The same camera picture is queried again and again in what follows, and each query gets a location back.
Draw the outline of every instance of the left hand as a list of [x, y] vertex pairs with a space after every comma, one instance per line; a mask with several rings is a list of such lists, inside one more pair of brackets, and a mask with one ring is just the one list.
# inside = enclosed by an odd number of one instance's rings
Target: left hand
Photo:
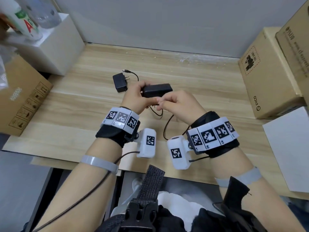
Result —
[[141, 91], [146, 85], [154, 84], [156, 83], [138, 81], [128, 86], [128, 90], [126, 91], [120, 106], [127, 107], [139, 115], [147, 106], [157, 105], [158, 97], [144, 98], [141, 96]]

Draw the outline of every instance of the right hand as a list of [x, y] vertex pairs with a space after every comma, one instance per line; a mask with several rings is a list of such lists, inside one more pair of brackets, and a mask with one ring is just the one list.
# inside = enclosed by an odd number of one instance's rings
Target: right hand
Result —
[[172, 91], [158, 98], [157, 110], [162, 109], [173, 113], [178, 119], [193, 124], [199, 117], [206, 113], [193, 94], [186, 91]]

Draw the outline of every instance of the hand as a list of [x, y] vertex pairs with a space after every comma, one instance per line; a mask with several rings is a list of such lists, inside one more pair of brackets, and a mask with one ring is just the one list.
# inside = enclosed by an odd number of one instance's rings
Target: hand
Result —
[[194, 121], [206, 113], [193, 94], [186, 91], [166, 93], [158, 99], [158, 103], [158, 111], [167, 110], [188, 125], [193, 124]]
[[120, 106], [127, 107], [139, 115], [147, 106], [157, 105], [157, 97], [144, 98], [141, 96], [141, 90], [144, 86], [154, 84], [155, 83], [148, 81], [138, 81], [128, 86], [128, 90], [126, 91]]

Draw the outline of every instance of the wood grain surface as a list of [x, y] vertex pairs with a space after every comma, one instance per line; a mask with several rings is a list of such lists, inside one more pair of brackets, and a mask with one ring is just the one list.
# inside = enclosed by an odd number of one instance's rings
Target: wood grain surface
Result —
[[[135, 72], [140, 80], [170, 83], [176, 90], [194, 94], [207, 111], [226, 116], [239, 133], [240, 146], [253, 164], [280, 195], [309, 199], [309, 194], [291, 192], [285, 183], [262, 125], [256, 120], [238, 68], [237, 59], [109, 45], [87, 45], [67, 76], [52, 75], [54, 87], [20, 137], [11, 136], [4, 150], [79, 162], [95, 139], [95, 134], [111, 107], [119, 106], [112, 76], [122, 69]], [[129, 83], [136, 81], [133, 74]], [[208, 159], [192, 163], [188, 170], [175, 170], [170, 160], [163, 129], [171, 113], [158, 117], [150, 109], [140, 115], [142, 128], [157, 132], [156, 156], [121, 160], [120, 169], [145, 173], [152, 164], [165, 176], [216, 184]], [[166, 135], [183, 133], [187, 125], [175, 117]], [[123, 153], [136, 149], [125, 144]]]

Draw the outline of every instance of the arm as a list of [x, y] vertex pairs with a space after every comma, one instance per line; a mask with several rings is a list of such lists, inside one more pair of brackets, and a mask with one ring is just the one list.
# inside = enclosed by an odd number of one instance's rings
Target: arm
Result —
[[[130, 86], [121, 106], [140, 114], [146, 106], [157, 104], [157, 98], [141, 96], [141, 89], [149, 84], [140, 81]], [[97, 138], [87, 150], [86, 155], [114, 162], [122, 155], [122, 148], [113, 140]], [[79, 163], [56, 193], [36, 228], [81, 199], [103, 178], [106, 172], [104, 169]], [[116, 176], [110, 174], [87, 199], [40, 231], [94, 231], [102, 222], [115, 181]]]
[[[165, 94], [159, 100], [157, 109], [170, 111], [188, 125], [193, 124], [206, 113], [195, 97], [184, 91]], [[253, 168], [253, 164], [239, 147], [216, 158], [211, 158], [210, 162], [214, 176], [219, 179], [236, 177]], [[305, 231], [295, 215], [264, 178], [253, 182], [248, 187], [251, 195], [248, 194], [243, 198], [242, 208], [252, 212], [268, 231]], [[223, 198], [226, 190], [227, 188], [220, 187]]]

